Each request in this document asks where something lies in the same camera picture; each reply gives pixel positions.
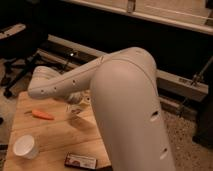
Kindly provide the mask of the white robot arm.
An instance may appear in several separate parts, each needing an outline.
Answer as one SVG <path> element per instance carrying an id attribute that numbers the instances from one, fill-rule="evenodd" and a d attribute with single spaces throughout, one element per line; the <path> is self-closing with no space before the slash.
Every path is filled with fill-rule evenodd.
<path id="1" fill-rule="evenodd" d="M 130 47 L 64 74 L 38 66 L 28 94 L 66 100 L 74 92 L 88 90 L 113 171 L 176 171 L 156 77 L 153 56 Z"/>

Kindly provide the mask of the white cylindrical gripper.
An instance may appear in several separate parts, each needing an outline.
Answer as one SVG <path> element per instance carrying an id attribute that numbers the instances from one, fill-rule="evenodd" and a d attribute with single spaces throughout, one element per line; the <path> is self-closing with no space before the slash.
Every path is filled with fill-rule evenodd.
<path id="1" fill-rule="evenodd" d="M 81 92 L 70 93 L 63 96 L 55 97 L 55 100 L 64 101 L 68 104 L 78 104 L 83 99 Z"/>

